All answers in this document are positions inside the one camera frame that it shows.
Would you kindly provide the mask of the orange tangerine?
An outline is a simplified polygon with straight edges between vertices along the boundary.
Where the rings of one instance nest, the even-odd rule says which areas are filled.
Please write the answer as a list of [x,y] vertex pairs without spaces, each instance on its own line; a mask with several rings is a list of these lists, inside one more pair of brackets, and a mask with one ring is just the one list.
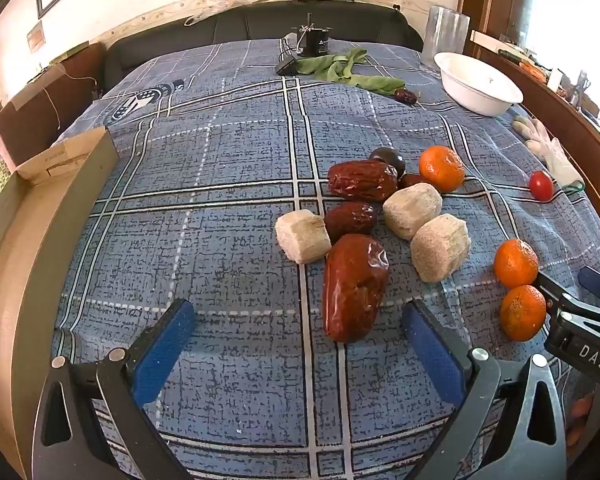
[[427,148],[419,157],[419,174],[441,193],[451,193],[465,180],[463,162],[453,150],[442,145]]
[[531,285],[539,272],[539,258],[533,248],[519,238],[506,240],[498,248],[493,261],[498,281],[507,289]]
[[520,285],[511,289],[500,307],[500,325],[513,341],[528,341],[541,330],[546,318],[546,300],[539,289]]

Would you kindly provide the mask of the red cherry tomato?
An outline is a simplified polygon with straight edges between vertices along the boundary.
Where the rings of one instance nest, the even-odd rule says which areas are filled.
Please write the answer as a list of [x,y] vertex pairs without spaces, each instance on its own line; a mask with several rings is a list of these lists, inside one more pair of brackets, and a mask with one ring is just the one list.
[[546,203],[554,194],[552,179],[544,171],[535,171],[529,178],[528,188],[535,200]]

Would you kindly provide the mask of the small red date piece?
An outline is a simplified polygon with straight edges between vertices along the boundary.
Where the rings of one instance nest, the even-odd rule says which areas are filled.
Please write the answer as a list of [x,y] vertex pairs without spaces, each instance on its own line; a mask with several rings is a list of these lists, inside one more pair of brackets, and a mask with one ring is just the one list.
[[398,188],[409,188],[416,183],[427,182],[420,174],[404,174],[398,181]]

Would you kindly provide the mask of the large red date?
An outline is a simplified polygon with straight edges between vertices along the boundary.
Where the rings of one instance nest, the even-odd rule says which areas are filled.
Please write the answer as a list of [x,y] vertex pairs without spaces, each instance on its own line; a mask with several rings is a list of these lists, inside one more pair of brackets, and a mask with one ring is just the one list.
[[346,234],[332,246],[323,287],[324,330],[330,339],[350,344],[370,332],[389,274],[385,249],[369,235]]

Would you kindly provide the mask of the dark plum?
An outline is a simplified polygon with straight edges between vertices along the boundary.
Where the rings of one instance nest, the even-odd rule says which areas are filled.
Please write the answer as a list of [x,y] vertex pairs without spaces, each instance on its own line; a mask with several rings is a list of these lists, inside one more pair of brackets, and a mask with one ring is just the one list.
[[404,175],[405,162],[403,156],[395,148],[390,146],[381,146],[370,153],[370,159],[380,160],[396,170],[398,178]]

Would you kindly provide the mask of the cardboard tray box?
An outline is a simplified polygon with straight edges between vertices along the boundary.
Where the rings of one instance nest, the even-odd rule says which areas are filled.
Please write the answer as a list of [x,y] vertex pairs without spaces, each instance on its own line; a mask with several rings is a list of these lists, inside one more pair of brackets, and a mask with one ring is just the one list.
[[62,286],[118,159],[95,128],[24,162],[0,193],[0,451],[23,479]]

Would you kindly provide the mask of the white bowl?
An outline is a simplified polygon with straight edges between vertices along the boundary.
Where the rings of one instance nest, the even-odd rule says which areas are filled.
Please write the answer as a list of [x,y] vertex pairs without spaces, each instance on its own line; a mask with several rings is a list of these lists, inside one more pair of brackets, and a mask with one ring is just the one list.
[[434,62],[440,68],[443,89],[466,110],[496,117],[524,100],[524,94],[510,78],[478,58],[439,52]]

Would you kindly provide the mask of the small dark date far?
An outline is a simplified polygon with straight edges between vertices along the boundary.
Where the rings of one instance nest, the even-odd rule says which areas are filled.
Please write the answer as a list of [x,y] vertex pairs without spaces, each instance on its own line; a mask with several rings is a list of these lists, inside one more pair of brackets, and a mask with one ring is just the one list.
[[405,88],[397,88],[394,90],[393,97],[396,101],[409,106],[415,105],[418,101],[416,94]]

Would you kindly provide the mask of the blue plaid tablecloth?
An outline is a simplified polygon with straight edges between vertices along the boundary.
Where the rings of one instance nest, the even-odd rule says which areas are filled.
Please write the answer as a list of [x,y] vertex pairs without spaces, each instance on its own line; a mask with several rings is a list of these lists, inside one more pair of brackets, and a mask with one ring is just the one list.
[[[448,417],[401,334],[422,298],[472,346],[523,361],[498,324],[498,246],[529,243],[541,270],[576,289],[600,271],[600,218],[581,192],[536,202],[540,168],[512,116],[468,112],[410,49],[369,44],[361,74],[393,76],[408,106],[345,84],[281,77],[279,40],[215,44],[138,66],[72,125],[106,127],[120,160],[88,216],[62,289],[52,351],[74,362],[128,346],[175,298],[197,311],[193,337],[147,415],[199,479],[401,479]],[[464,184],[443,209],[464,220],[471,251],[452,276],[422,282],[410,246],[383,223],[390,278],[372,331],[343,346],[324,333],[324,266],[299,266],[276,220],[336,205],[332,165],[390,146],[460,155]]]

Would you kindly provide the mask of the green cloth strip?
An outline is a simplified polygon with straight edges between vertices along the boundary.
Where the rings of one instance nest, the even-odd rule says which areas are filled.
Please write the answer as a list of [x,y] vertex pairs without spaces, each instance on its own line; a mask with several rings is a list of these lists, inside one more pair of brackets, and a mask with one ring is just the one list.
[[383,96],[393,96],[396,90],[405,90],[405,82],[402,79],[356,74],[353,67],[365,64],[366,61],[367,50],[353,48],[346,53],[297,58],[294,70],[299,75],[312,75],[317,80],[346,84]]

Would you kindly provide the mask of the black small device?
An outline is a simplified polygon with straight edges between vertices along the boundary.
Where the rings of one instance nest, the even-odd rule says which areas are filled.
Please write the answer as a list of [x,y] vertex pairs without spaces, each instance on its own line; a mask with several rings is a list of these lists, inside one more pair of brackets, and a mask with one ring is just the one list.
[[294,27],[296,43],[291,48],[294,54],[302,58],[316,58],[328,55],[329,27],[316,26],[311,12],[306,14],[306,24]]

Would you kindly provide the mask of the black small pouch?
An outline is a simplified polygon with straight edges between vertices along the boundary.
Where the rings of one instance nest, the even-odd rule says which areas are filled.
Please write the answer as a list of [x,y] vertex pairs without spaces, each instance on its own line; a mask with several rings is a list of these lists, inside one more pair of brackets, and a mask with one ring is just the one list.
[[283,54],[275,65],[278,76],[287,77],[298,74],[298,60],[291,54]]

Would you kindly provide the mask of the black sofa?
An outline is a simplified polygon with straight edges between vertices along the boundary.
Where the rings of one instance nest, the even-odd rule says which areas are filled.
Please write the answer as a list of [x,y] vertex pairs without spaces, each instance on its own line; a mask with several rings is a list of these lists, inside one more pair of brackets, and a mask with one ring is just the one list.
[[395,44],[416,51],[424,46],[406,17],[385,6],[324,0],[250,4],[199,22],[191,18],[173,21],[116,41],[105,58],[104,89],[111,90],[156,56],[223,42],[283,37],[307,18],[336,39]]

